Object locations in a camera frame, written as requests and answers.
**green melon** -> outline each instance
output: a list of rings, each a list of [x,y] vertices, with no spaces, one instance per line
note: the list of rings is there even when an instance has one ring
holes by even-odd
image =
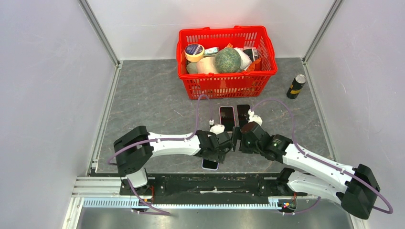
[[[224,48],[215,57],[215,67],[219,73],[235,73],[239,71],[242,59],[233,48]]]

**yellow label on can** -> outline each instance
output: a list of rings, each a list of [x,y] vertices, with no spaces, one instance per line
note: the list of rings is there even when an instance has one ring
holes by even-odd
[[[291,94],[298,94],[299,92],[301,91],[301,89],[299,89],[299,90],[291,90]]]

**red shopping basket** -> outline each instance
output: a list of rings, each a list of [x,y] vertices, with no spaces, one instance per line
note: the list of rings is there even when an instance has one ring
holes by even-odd
[[[191,43],[204,48],[254,46],[261,58],[261,71],[221,74],[188,74],[184,49]],[[260,95],[266,83],[277,72],[273,45],[264,26],[235,26],[229,29],[187,29],[179,32],[176,50],[177,72],[190,99],[206,94],[210,98],[254,97]]]

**smartphone screen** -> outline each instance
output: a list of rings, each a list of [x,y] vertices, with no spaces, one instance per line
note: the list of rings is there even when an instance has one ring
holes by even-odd
[[[217,170],[219,163],[203,159],[201,167],[208,170]]]
[[[242,128],[244,125],[247,124],[247,112],[250,110],[250,105],[238,105],[236,106],[236,109],[238,110],[239,127]]]
[[[221,125],[225,126],[225,131],[232,131],[235,126],[234,108],[231,106],[221,106],[219,108]]]

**can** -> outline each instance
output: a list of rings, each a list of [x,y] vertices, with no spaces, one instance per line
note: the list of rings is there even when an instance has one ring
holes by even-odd
[[[292,81],[291,86],[287,91],[287,97],[290,99],[295,99],[306,82],[307,78],[304,75],[302,74],[297,75]]]

